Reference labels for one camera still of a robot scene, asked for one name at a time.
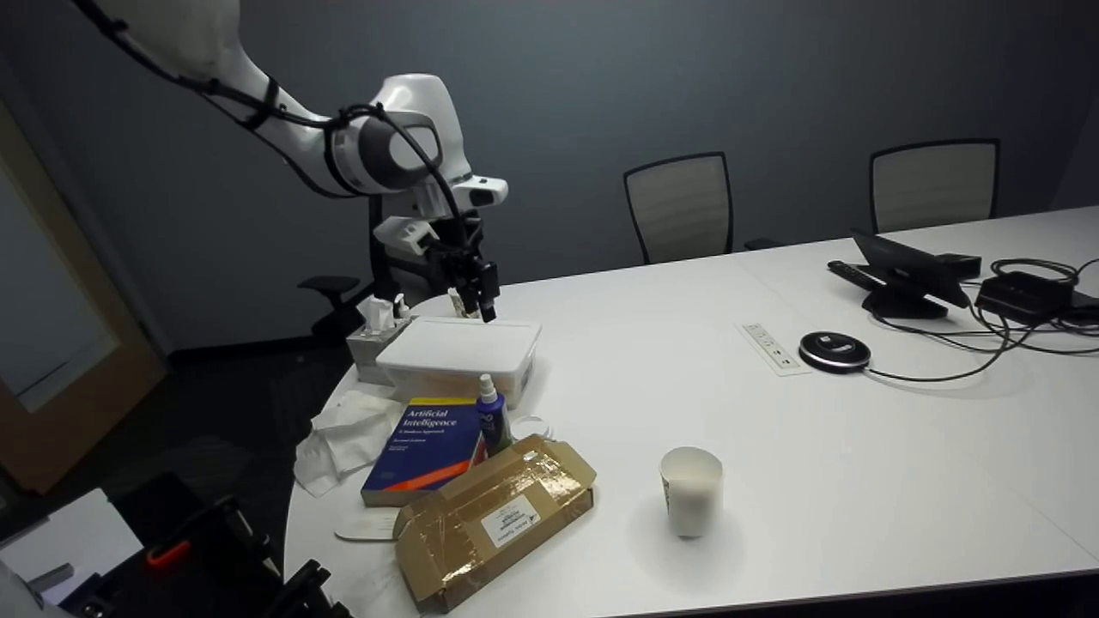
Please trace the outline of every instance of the table surface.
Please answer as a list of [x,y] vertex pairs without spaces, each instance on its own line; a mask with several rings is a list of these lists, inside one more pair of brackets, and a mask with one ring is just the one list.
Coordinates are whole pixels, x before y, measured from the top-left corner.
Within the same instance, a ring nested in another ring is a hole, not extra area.
[[[1082,263],[1099,254],[1099,205],[890,238],[986,263]],[[896,375],[986,360],[886,331],[828,261],[862,257],[826,240],[509,285],[500,311],[544,325],[514,414],[548,418],[592,459],[599,500],[453,614],[739,606],[1095,569],[1099,356],[1015,349],[952,384],[779,372],[747,325],[791,355],[810,331],[843,331]],[[1099,291],[1099,268],[1082,289]],[[971,320],[952,308],[948,325]],[[1056,334],[1030,342],[1090,347]],[[683,443],[724,459],[712,532],[694,544],[670,532],[658,474]],[[362,507],[362,481],[291,492],[285,569],[321,560],[355,614],[417,614],[391,544],[335,538]]]

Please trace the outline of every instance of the white cloth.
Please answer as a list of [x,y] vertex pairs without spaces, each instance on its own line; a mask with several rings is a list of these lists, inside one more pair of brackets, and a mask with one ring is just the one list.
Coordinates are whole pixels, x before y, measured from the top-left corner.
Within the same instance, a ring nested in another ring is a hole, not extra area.
[[348,474],[369,468],[385,451],[403,418],[403,400],[380,384],[339,388],[313,418],[313,432],[296,451],[296,481],[311,494],[327,494]]

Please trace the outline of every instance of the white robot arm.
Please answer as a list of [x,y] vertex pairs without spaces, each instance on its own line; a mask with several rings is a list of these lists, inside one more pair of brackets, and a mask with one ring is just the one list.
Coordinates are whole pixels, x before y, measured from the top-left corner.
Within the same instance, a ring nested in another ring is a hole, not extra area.
[[236,0],[76,4],[142,66],[269,142],[315,192],[414,192],[414,217],[385,220],[374,238],[445,271],[466,311],[495,317],[500,273],[480,261],[479,208],[506,202],[509,183],[470,172],[445,78],[391,74],[370,103],[321,118],[248,59]]

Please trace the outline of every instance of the cardboard box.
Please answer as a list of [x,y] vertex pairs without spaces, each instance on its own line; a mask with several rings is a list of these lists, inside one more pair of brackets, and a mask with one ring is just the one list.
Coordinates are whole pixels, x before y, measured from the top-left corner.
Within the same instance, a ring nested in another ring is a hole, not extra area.
[[596,506],[596,471],[530,435],[403,507],[398,566],[418,611],[451,611]]
[[506,406],[519,406],[534,375],[538,325],[525,320],[414,320],[380,355],[378,366],[403,399],[479,399],[492,375]]

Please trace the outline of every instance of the paper cup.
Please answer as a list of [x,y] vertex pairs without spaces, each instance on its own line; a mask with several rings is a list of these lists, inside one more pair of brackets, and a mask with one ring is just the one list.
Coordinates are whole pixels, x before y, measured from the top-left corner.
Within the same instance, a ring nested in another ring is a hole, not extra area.
[[720,459],[696,445],[676,445],[660,459],[666,517],[676,535],[707,532],[720,486]]

